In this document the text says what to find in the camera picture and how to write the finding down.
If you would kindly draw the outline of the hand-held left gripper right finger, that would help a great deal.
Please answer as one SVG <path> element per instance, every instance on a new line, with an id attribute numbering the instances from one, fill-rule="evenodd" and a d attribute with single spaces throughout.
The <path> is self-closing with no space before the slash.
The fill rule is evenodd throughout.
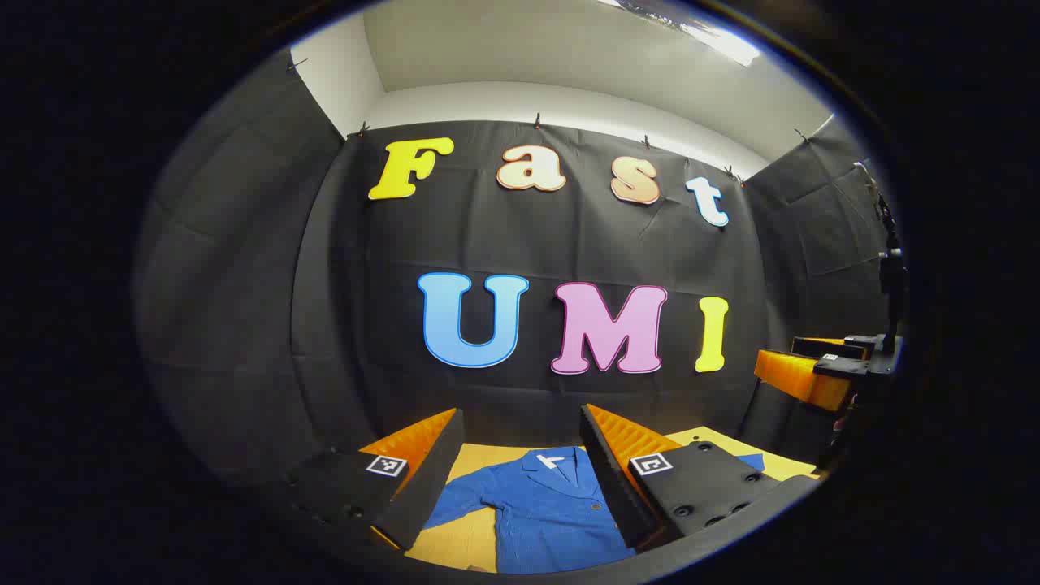
<path id="1" fill-rule="evenodd" d="M 680 444 L 584 405 L 588 458 L 625 544 L 642 553 L 688 537 L 738 540 L 817 488 L 796 474 L 779 480 L 708 440 Z"/>

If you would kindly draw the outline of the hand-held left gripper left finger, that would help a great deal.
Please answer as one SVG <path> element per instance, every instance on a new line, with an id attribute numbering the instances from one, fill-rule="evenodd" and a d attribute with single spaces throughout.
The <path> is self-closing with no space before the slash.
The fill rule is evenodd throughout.
<path id="1" fill-rule="evenodd" d="M 404 552 L 426 526 L 465 439 L 447 409 L 357 448 L 329 448 L 283 482 L 293 517 L 335 548 Z"/>

